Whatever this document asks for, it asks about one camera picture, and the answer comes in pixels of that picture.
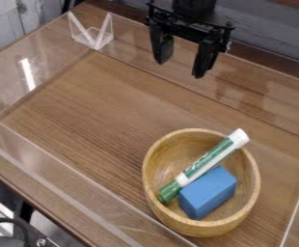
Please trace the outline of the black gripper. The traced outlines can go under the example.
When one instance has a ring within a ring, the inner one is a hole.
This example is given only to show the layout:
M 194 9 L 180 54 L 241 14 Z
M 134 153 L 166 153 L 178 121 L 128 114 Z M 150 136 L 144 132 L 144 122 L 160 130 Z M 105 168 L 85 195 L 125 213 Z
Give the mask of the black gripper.
M 234 30 L 232 22 L 214 13 L 216 1 L 146 0 L 145 24 L 149 28 L 153 58 L 158 64 L 169 59 L 173 36 L 192 42 L 200 41 L 192 67 L 196 78 L 201 78 L 210 70 L 217 51 L 225 52 L 229 49 L 230 33 Z

